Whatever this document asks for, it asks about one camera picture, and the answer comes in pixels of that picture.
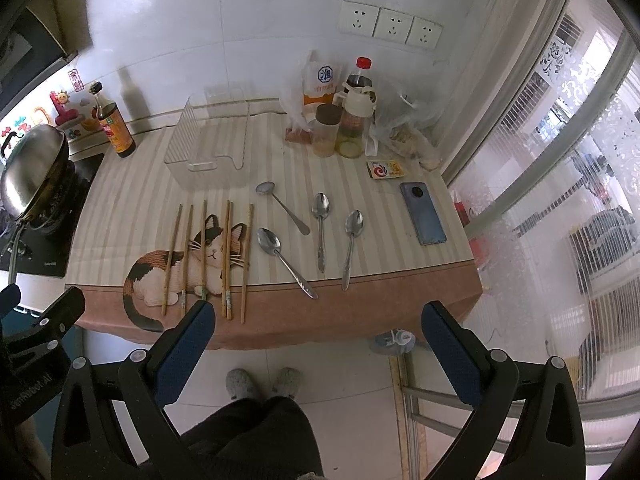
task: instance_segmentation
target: white plastic bag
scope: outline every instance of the white plastic bag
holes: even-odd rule
[[[398,155],[418,160],[425,170],[440,165],[440,155],[421,130],[433,124],[438,116],[438,103],[428,105],[412,100],[401,85],[381,79],[376,86],[378,108],[376,121],[369,134]]]
[[[291,122],[286,131],[287,140],[305,144],[311,142],[310,131],[316,108],[322,102],[332,102],[341,72],[339,63],[321,56],[315,50],[310,50],[295,65],[280,90],[280,106]]]

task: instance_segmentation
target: wok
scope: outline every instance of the wok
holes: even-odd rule
[[[50,124],[34,126],[18,142],[8,158],[4,150],[16,132],[6,137],[0,148],[4,170],[0,176],[0,198],[9,216],[16,221],[10,238],[9,284],[15,283],[18,243],[24,228],[49,203],[69,159],[65,134]]]

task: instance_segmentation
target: small card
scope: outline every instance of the small card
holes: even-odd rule
[[[374,180],[404,176],[404,171],[395,160],[368,160],[367,169],[369,176]]]

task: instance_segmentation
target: bottle label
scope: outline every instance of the bottle label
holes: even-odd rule
[[[117,153],[124,152],[133,144],[133,138],[119,110],[114,110],[109,117],[100,120],[100,124]]]

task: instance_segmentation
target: black pants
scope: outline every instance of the black pants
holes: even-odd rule
[[[184,433],[182,440],[196,458],[206,459],[200,462],[208,470],[233,463],[278,472],[274,478],[309,472],[322,476],[311,425],[300,407],[285,397],[263,404],[236,400]]]

